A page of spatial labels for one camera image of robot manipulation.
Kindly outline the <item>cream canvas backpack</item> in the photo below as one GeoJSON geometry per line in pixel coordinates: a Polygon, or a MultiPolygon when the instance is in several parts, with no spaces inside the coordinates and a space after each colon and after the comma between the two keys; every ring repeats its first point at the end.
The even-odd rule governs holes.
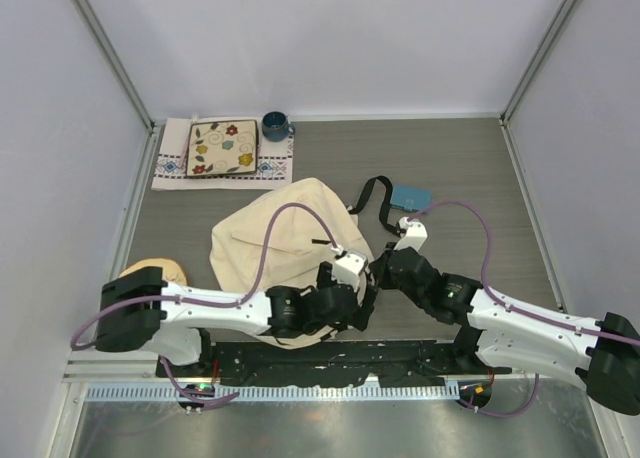
{"type": "Polygon", "coordinates": [[[307,178],[268,192],[216,224],[209,261],[225,292],[246,293],[316,283],[320,263],[334,257],[321,240],[374,260],[358,219],[327,185],[307,178]]]}

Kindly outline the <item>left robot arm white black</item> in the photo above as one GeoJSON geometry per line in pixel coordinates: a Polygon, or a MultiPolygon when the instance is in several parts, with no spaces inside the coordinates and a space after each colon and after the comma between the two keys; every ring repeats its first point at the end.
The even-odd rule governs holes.
{"type": "Polygon", "coordinates": [[[156,353],[200,377],[213,363],[208,330],[232,330],[296,350],[366,326],[367,278],[368,260],[355,252],[322,262],[313,286],[272,286],[251,296],[168,282],[161,268],[147,266],[103,286],[95,346],[109,353],[156,353]]]}

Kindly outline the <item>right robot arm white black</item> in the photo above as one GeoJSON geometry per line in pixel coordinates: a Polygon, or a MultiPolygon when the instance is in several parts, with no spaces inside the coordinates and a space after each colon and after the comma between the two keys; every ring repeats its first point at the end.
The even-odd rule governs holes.
{"type": "Polygon", "coordinates": [[[459,332],[457,369],[518,369],[579,388],[620,414],[639,413],[639,333],[625,317],[567,315],[499,294],[464,276],[441,273],[413,248],[387,250],[373,262],[381,288],[459,332]]]}

